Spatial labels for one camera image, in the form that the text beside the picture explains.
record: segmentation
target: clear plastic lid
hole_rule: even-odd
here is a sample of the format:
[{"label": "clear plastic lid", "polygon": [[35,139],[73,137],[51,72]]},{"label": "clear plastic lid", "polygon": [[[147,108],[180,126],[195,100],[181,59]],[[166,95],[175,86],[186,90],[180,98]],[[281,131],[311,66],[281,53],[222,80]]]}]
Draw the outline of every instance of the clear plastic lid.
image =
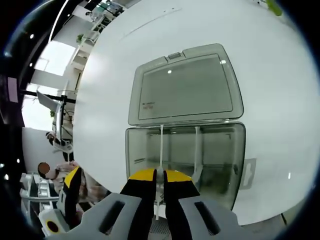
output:
[{"label": "clear plastic lid", "polygon": [[[232,209],[242,176],[245,131],[240,123],[164,126],[163,169],[187,174],[201,195]],[[159,127],[127,129],[127,177],[157,168],[160,144]]]},{"label": "clear plastic lid", "polygon": [[128,122],[157,125],[235,119],[243,114],[238,82],[220,44],[193,47],[139,66]]}]

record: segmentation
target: white wall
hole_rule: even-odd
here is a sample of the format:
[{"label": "white wall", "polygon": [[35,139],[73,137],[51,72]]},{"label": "white wall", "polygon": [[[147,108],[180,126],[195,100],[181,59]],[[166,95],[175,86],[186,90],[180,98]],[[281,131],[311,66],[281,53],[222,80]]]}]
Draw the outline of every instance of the white wall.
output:
[{"label": "white wall", "polygon": [[[72,17],[54,37],[54,41],[70,45],[77,49],[77,36],[91,29],[92,23],[77,16]],[[31,83],[63,90],[69,80],[69,90],[74,90],[80,71],[73,67],[66,67],[63,76],[55,75],[41,70],[35,70]]]},{"label": "white wall", "polygon": [[53,153],[54,147],[46,140],[46,132],[22,128],[22,149],[27,171],[36,172],[41,162],[46,162],[54,168],[65,161],[62,152]]},{"label": "white wall", "polygon": [[46,71],[35,70],[31,79],[31,83],[47,86],[54,89],[63,90],[67,79]]},{"label": "white wall", "polygon": [[57,33],[53,40],[68,44],[75,48],[78,47],[77,36],[84,34],[92,28],[93,24],[80,17],[73,16]]}]

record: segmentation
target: person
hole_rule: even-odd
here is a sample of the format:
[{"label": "person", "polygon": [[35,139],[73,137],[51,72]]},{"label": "person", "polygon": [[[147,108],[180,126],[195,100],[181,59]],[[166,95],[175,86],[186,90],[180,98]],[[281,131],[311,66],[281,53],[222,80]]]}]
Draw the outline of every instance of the person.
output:
[{"label": "person", "polygon": [[[56,137],[56,134],[53,132],[53,131],[48,131],[46,134],[45,134],[46,138],[49,140],[49,143],[53,146],[54,145],[54,142],[60,146],[65,146],[66,145],[66,142],[65,141],[59,141]],[[63,158],[66,162],[72,162],[75,160],[75,157],[74,157],[74,153],[70,153],[68,155],[68,153],[66,152],[62,152],[62,155],[63,155]]]},{"label": "person", "polygon": [[[48,163],[41,162],[37,167],[37,171],[43,179],[52,180],[54,190],[59,194],[64,186],[66,176],[78,166],[78,163],[71,161],[59,164],[54,169],[51,169]],[[79,189],[80,200],[99,202],[108,194],[110,192],[106,188],[82,170],[81,186]]]},{"label": "person", "polygon": [[95,22],[97,19],[101,17],[101,13],[99,12],[93,12],[93,11],[87,11],[85,13],[86,16],[89,16],[93,22]]}]

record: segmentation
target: white string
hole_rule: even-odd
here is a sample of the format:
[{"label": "white string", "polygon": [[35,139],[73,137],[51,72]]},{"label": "white string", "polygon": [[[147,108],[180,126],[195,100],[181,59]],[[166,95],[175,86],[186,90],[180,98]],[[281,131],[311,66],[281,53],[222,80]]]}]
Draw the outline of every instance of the white string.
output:
[{"label": "white string", "polygon": [[162,159],[163,159],[163,151],[164,151],[164,125],[160,125],[161,128],[161,138],[160,138],[160,167],[162,168]]}]

